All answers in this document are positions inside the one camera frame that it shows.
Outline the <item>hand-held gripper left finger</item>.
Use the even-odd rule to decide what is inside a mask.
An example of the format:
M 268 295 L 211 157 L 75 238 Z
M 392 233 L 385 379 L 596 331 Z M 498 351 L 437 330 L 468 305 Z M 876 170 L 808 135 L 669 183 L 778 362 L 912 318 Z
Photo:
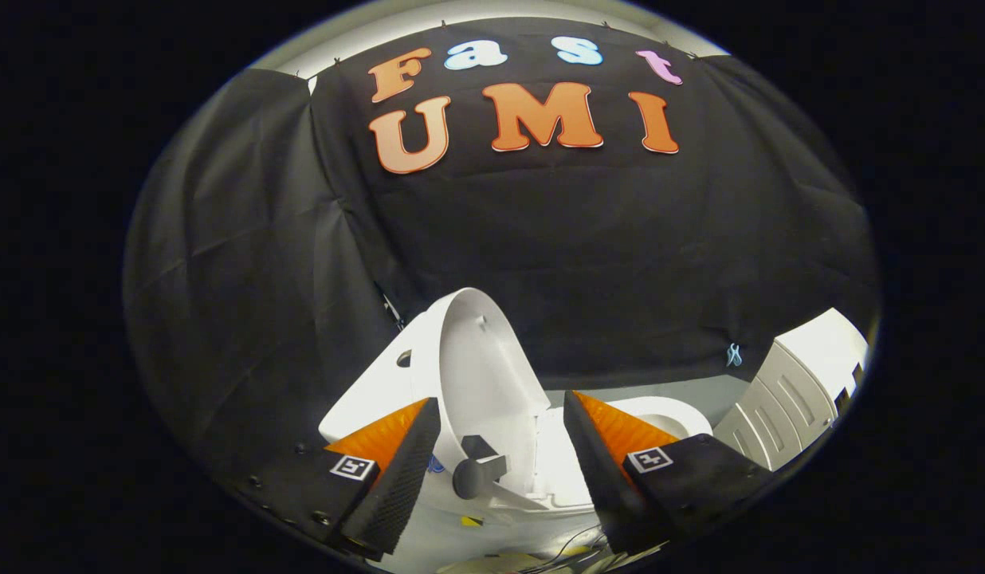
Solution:
M 303 440 L 252 468 L 237 493 L 296 537 L 352 556 L 394 553 L 441 432 L 426 397 L 335 441 Z

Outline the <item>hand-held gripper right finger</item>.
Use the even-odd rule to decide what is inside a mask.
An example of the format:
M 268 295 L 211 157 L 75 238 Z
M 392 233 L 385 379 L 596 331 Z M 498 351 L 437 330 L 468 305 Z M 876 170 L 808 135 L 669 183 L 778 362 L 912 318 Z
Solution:
M 773 490 L 772 471 L 710 434 L 676 438 L 575 390 L 565 393 L 563 413 L 613 552 L 704 537 Z

